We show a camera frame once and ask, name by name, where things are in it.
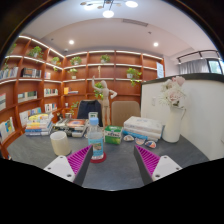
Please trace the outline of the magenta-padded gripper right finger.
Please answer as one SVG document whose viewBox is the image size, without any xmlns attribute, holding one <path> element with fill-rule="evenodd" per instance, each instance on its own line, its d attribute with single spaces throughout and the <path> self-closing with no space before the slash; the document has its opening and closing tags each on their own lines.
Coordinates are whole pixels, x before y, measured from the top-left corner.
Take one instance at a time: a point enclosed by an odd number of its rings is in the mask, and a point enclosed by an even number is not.
<svg viewBox="0 0 224 224">
<path fill-rule="evenodd" d="M 134 156 L 145 185 L 181 170 L 169 156 L 158 156 L 138 145 L 134 146 Z"/>
</svg>

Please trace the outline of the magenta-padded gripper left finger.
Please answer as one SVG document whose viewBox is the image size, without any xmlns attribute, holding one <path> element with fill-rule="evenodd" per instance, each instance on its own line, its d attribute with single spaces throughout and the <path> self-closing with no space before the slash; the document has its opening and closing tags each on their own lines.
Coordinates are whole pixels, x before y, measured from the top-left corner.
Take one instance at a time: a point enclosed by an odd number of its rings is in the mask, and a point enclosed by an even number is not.
<svg viewBox="0 0 224 224">
<path fill-rule="evenodd" d="M 92 155 L 93 147 L 89 145 L 69 156 L 59 155 L 44 170 L 81 186 Z"/>
</svg>

